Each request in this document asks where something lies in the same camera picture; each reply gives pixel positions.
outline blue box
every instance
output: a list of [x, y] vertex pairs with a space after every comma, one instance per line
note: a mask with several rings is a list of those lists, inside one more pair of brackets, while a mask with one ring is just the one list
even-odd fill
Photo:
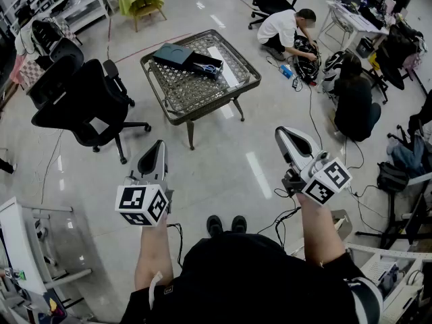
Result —
[[290, 65], [281, 65], [281, 68], [279, 68], [279, 72], [281, 72], [286, 78], [291, 78], [292, 76], [292, 70]]

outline black shirt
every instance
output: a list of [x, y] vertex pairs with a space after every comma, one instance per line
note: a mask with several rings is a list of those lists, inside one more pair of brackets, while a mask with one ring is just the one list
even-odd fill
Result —
[[132, 293], [121, 324], [357, 323], [344, 278], [361, 275], [347, 254], [318, 267], [264, 236], [226, 232], [190, 250], [152, 310], [148, 288]]
[[367, 79], [361, 77], [354, 81], [338, 79], [334, 91], [339, 96], [335, 124], [340, 132], [359, 142], [371, 136], [372, 94]]

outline blue cloth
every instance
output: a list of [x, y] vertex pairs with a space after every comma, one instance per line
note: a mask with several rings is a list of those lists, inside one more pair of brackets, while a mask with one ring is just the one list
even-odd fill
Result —
[[415, 135], [413, 151], [402, 144], [398, 144], [393, 148], [391, 157], [396, 167], [406, 171], [410, 178], [416, 178], [417, 176], [426, 174], [425, 168], [421, 163], [424, 152], [425, 141], [420, 136]]

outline scissors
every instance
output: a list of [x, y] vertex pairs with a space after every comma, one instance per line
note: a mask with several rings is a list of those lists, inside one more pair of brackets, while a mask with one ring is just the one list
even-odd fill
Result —
[[201, 63], [194, 62], [194, 65], [201, 67], [205, 72], [213, 73], [216, 70], [216, 67], [213, 65], [203, 65]]

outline white floor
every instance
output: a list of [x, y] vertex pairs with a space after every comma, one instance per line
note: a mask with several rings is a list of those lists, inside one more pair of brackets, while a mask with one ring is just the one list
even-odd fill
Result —
[[[317, 35], [327, 13], [326, 0], [298, 0], [296, 9], [309, 7], [317, 14], [317, 27], [311, 31]], [[120, 76], [128, 94], [136, 101], [130, 110], [128, 121], [146, 121], [153, 127], [150, 134], [140, 128], [121, 133], [126, 157], [131, 159], [139, 150], [153, 145], [158, 139], [167, 143], [169, 153], [169, 187], [175, 190], [172, 215], [169, 222], [180, 222], [184, 231], [184, 254], [200, 238], [206, 237], [205, 222], [209, 215], [217, 214], [228, 229], [236, 215], [248, 220], [248, 231], [257, 232], [269, 225], [277, 215], [293, 209], [290, 199], [273, 193], [281, 187], [281, 179], [287, 166], [274, 139], [278, 126], [292, 126], [317, 138], [309, 110], [309, 89], [294, 92], [291, 80], [282, 76], [266, 62], [266, 52], [257, 41], [257, 28], [248, 30], [250, 8], [241, 0], [165, 0], [163, 11], [168, 21], [159, 14], [143, 18], [135, 33], [129, 18], [115, 14], [111, 19], [109, 58], [118, 61]], [[259, 71], [261, 85], [242, 94], [239, 102], [246, 121], [233, 104], [226, 109], [209, 114], [195, 123], [195, 151], [188, 148], [186, 126], [172, 126], [165, 118], [140, 66], [140, 58], [166, 40], [185, 34], [195, 34], [216, 29], [247, 58]], [[342, 33], [333, 30], [336, 38]], [[86, 59], [107, 59], [109, 20], [101, 20], [79, 34], [84, 43]], [[326, 45], [338, 50], [330, 38]], [[323, 60], [328, 51], [319, 43]], [[417, 82], [405, 80], [404, 91], [389, 85], [389, 102], [382, 107], [381, 119], [372, 136], [359, 146], [364, 155], [364, 165], [353, 169], [353, 191], [362, 192], [366, 185], [376, 184], [377, 163], [387, 160], [385, 148], [388, 132], [396, 133], [396, 125], [406, 126], [408, 118], [416, 113], [425, 97]], [[381, 104], [379, 91], [373, 92], [374, 101]], [[327, 113], [331, 107], [327, 97], [313, 88], [312, 115], [326, 150], [343, 157], [343, 142], [334, 136]], [[30, 120], [36, 109], [32, 101], [19, 91], [7, 104], [0, 121], [0, 146], [9, 148], [12, 161], [18, 162], [14, 175], [0, 173], [0, 199], [6, 201], [18, 196], [29, 202], [40, 203], [41, 180], [45, 174], [51, 153], [60, 131], [35, 128]], [[45, 183], [46, 204], [69, 205], [74, 208], [83, 232], [88, 254], [94, 257], [95, 273], [79, 283], [93, 313], [101, 321], [118, 321], [134, 290], [134, 268], [140, 244], [140, 228], [132, 227], [114, 212], [117, 185], [122, 184], [128, 165], [121, 165], [114, 141], [101, 148], [99, 154], [79, 145], [71, 132], [65, 131], [57, 147], [53, 165]], [[354, 144], [348, 142], [348, 165], [360, 165], [361, 156]], [[387, 197], [376, 189], [368, 189], [362, 201], [387, 214]], [[401, 212], [409, 210], [410, 196], [403, 193], [397, 199]], [[345, 209], [352, 220], [354, 231], [365, 230], [360, 221], [356, 201], [343, 191], [332, 202], [334, 210]], [[364, 220], [381, 230], [386, 219], [362, 208]], [[286, 242], [294, 242], [302, 235], [300, 214], [286, 222]], [[178, 255], [179, 236], [173, 229], [170, 246], [175, 273], [180, 268], [175, 260]], [[265, 231], [276, 239], [274, 229]], [[354, 234], [348, 241], [375, 245], [376, 240], [358, 240]]]

